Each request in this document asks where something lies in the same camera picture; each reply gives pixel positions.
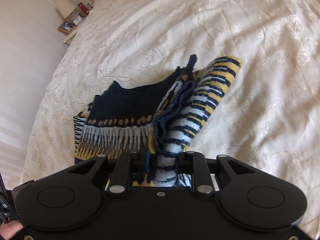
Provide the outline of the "person's left hand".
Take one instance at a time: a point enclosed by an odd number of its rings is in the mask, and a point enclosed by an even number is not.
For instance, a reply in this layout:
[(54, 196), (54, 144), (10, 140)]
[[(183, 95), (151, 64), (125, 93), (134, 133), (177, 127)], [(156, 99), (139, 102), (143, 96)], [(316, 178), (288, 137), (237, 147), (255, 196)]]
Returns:
[(22, 229), (23, 225), (18, 220), (3, 223), (0, 228), (1, 239), (11, 239), (11, 237)]

